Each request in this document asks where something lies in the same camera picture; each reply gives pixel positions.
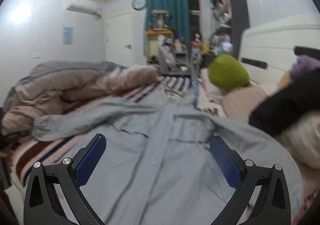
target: metal pivot bolt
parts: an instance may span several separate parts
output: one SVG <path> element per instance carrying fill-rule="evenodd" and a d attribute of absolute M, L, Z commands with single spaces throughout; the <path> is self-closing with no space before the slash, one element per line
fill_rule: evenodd
<path fill-rule="evenodd" d="M 251 161 L 251 160 L 246 160 L 246 161 L 245 161 L 245 165 L 246 165 L 246 166 L 253 166 L 253 161 Z"/>
<path fill-rule="evenodd" d="M 282 167 L 281 167 L 280 164 L 276 164 L 276 165 L 275 165 L 275 168 L 276 168 L 278 171 L 281 171 L 281 169 L 282 169 Z"/>
<path fill-rule="evenodd" d="M 71 159 L 70 158 L 65 158 L 63 159 L 62 163 L 63 164 L 69 164 L 71 162 Z"/>
<path fill-rule="evenodd" d="M 34 168 L 38 168 L 38 167 L 40 167 L 40 165 L 41 165 L 40 162 L 36 162 L 36 163 L 33 165 L 33 167 L 34 167 Z"/>

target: striped blanket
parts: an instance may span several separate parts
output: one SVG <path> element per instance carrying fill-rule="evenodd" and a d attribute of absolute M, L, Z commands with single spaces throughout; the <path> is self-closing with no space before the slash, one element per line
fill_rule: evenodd
<path fill-rule="evenodd" d="M 133 90 L 117 94 L 119 97 L 126 98 L 132 102 L 140 102 L 148 95 L 163 87 L 162 83 L 167 84 L 175 91 L 185 92 L 190 88 L 189 78 L 161 77 L 162 82 L 155 82 L 147 86 L 138 87 Z M 100 97 L 92 101 L 85 101 L 66 110 L 64 113 L 74 113 L 89 108 L 92 104 L 106 97 Z M 77 144 L 84 134 L 60 139 L 51 142 L 41 142 L 32 139 L 21 144 L 13 153 L 12 180 L 20 190 L 26 185 L 27 179 L 35 162 L 42 162 L 50 165 L 59 160 L 75 144 Z"/>

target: blue gripper pad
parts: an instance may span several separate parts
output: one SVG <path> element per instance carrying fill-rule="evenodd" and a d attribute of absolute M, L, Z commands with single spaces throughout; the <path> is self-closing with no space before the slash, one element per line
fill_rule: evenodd
<path fill-rule="evenodd" d="M 210 141 L 210 152 L 216 160 L 229 186 L 238 190 L 242 183 L 240 170 L 226 149 L 215 137 Z"/>
<path fill-rule="evenodd" d="M 107 140 L 104 135 L 101 135 L 75 169 L 74 184 L 76 186 L 80 187 L 87 184 L 106 147 Z"/>

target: green cushion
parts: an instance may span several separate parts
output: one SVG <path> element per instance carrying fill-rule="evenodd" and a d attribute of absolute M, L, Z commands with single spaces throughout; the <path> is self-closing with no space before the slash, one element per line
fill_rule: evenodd
<path fill-rule="evenodd" d="M 209 80 L 226 90 L 232 90 L 249 84 L 249 74 L 234 57 L 223 54 L 209 65 Z"/>

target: curtain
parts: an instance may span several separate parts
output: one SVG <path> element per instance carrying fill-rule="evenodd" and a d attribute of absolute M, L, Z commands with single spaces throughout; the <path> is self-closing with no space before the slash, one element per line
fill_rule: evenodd
<path fill-rule="evenodd" d="M 190 19 L 189 0 L 148 0 L 145 30 L 152 23 L 152 10 L 166 10 L 170 12 L 169 26 L 174 29 L 175 38 L 184 38 L 188 54 L 191 53 L 190 45 Z"/>

